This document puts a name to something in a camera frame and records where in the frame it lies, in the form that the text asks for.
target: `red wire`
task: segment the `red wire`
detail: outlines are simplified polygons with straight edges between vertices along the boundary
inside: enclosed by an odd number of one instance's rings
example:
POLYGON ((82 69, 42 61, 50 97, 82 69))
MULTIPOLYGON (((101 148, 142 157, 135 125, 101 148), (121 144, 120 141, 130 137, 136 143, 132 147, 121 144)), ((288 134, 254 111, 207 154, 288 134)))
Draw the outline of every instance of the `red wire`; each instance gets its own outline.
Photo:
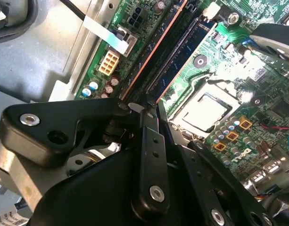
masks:
POLYGON ((289 126, 265 126, 263 124, 260 124, 261 127, 263 127, 264 129, 289 129, 289 126))

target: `motherboard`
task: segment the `motherboard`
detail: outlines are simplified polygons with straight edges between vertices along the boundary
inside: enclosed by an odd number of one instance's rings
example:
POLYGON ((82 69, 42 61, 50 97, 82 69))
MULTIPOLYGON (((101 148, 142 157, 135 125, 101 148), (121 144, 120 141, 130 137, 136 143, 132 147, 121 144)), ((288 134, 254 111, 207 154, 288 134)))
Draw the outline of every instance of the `motherboard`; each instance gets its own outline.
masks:
POLYGON ((186 140, 271 194, 289 186, 289 60, 257 48, 265 24, 289 26, 289 0, 121 0, 107 29, 128 48, 102 41, 76 99, 163 101, 186 140))

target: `green pcb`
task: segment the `green pcb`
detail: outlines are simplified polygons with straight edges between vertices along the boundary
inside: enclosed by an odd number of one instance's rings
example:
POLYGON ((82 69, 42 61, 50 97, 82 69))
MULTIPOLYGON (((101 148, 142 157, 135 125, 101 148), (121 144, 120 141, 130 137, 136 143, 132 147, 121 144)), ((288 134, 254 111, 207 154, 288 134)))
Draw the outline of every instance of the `green pcb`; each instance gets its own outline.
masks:
MULTIPOLYGON (((154 13, 153 7, 157 1, 156 0, 121 0, 119 7, 117 8, 115 15, 110 23, 108 29, 110 31, 116 32, 119 26, 129 30, 132 35, 137 36, 138 40, 133 47, 132 51, 128 55, 128 57, 120 56, 119 64, 116 67, 116 74, 119 75, 119 80, 123 81, 128 72, 130 71, 133 63, 141 53, 142 49, 144 48, 146 42, 149 40, 150 36, 156 29, 158 23, 164 16, 166 10, 161 13, 160 15, 156 15, 154 13), (136 8, 141 8, 142 10, 146 11, 147 17, 142 25, 136 29, 135 27, 131 26, 128 21, 132 16, 134 10, 136 8)), ((165 5, 169 7, 171 1, 166 0, 165 5)), ((110 46, 102 41, 98 47, 98 50, 95 54, 95 57, 87 71, 86 76, 83 79, 83 82, 77 92, 76 99, 85 99, 85 98, 100 98, 101 93, 103 92, 105 84, 110 80, 111 76, 107 76, 104 73, 98 71, 99 66, 104 59, 107 51, 110 49, 110 46), (97 79, 99 81, 99 87, 95 92, 89 97, 84 97, 82 95, 82 90, 89 85, 89 83, 93 80, 97 79)))
MULTIPOLYGON (((205 0, 200 7, 207 7, 210 2, 205 0)), ((242 103, 233 116, 246 116, 253 125, 246 130, 236 127, 234 131, 239 137, 234 141, 226 138, 222 140, 221 143, 226 146, 222 152, 214 149, 215 144, 210 136, 206 139, 206 144, 219 159, 226 155, 231 161, 228 167, 232 173, 239 180, 244 180, 254 171, 261 170, 267 162, 274 161, 271 156, 262 158, 257 150, 245 144, 244 138, 249 137, 256 144, 262 141, 266 141, 269 146, 279 144, 289 153, 289 129, 265 129, 261 126, 261 123, 267 123, 268 127, 289 127, 289 79, 279 73, 279 61, 274 62, 275 67, 269 66, 266 64, 269 61, 264 62, 262 57, 252 54, 244 63, 243 55, 237 49, 259 24, 281 23, 289 13, 289 1, 223 0, 217 1, 217 4, 234 8, 242 14, 240 21, 230 27, 223 23, 216 27, 214 34, 187 61, 163 100, 166 112, 171 116, 200 87, 200 81, 192 83, 195 78, 215 73, 218 79, 233 81, 237 98, 242 103), (207 57, 208 63, 203 68, 196 68, 193 63, 199 55, 207 57), (173 90, 176 98, 174 100, 169 98, 173 90), (252 151, 233 161, 235 156, 231 152, 232 147, 238 147, 241 152, 247 148, 252 151)))

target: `cpu socket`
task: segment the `cpu socket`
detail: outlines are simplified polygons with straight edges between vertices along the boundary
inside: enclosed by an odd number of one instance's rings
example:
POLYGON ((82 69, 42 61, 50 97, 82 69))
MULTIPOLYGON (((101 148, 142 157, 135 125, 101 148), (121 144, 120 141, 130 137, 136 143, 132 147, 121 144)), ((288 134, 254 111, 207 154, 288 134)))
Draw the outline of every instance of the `cpu socket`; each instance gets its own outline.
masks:
POLYGON ((170 119, 181 128, 206 138, 240 104, 236 97, 216 84, 207 82, 170 119))

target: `silver screw head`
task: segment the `silver screw head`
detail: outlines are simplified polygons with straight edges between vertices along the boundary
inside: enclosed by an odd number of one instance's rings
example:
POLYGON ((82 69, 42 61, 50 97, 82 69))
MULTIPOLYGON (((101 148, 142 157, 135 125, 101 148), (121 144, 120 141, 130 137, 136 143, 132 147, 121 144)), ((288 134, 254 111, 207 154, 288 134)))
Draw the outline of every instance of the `silver screw head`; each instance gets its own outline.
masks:
POLYGON ((239 15, 237 13, 230 13, 228 16, 228 23, 229 24, 236 24, 239 21, 239 15))
POLYGON ((153 200, 163 202, 165 199, 164 192, 159 186, 153 185, 149 188, 149 194, 153 200))
POLYGON ((263 218, 264 218, 264 220, 267 222, 268 225, 270 225, 270 226, 273 225, 272 222, 271 222, 271 220, 270 220, 265 214, 263 214, 263 218))
POLYGON ((20 121, 26 126, 37 126, 41 122, 40 118, 35 114, 22 114, 20 121))
POLYGON ((171 124, 171 127, 176 131, 178 130, 178 127, 175 124, 171 124))
POLYGON ((122 110, 127 110, 127 106, 125 104, 119 103, 118 105, 122 110))
POLYGON ((218 225, 223 226, 225 224, 225 220, 224 220, 223 216, 216 209, 211 210, 211 215, 212 215, 212 218, 215 220, 215 222, 218 225))

